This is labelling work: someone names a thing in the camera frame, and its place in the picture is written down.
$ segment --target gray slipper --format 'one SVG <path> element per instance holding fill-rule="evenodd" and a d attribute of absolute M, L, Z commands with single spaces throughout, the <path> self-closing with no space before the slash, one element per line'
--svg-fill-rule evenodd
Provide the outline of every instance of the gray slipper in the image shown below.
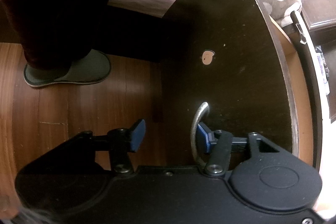
<path fill-rule="evenodd" d="M 111 72 L 109 58 L 96 50 L 91 50 L 84 58 L 72 62 L 69 71 L 64 76 L 56 79 L 38 79 L 29 72 L 27 67 L 28 65 L 24 68 L 25 81 L 35 88 L 56 83 L 95 84 L 103 81 Z"/>

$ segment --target hardwood floor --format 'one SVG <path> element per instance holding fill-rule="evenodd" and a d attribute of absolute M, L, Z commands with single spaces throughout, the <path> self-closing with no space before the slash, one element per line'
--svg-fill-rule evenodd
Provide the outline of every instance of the hardwood floor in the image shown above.
<path fill-rule="evenodd" d="M 165 165 L 159 64 L 119 56 L 110 60 L 112 73 L 102 83 L 34 89 L 23 79 L 21 45 L 0 43 L 0 218 L 16 212 L 17 171 L 83 130 L 102 135 L 144 118 L 146 136 L 130 155 L 132 163 Z M 109 168 L 107 152 L 96 158 Z"/>

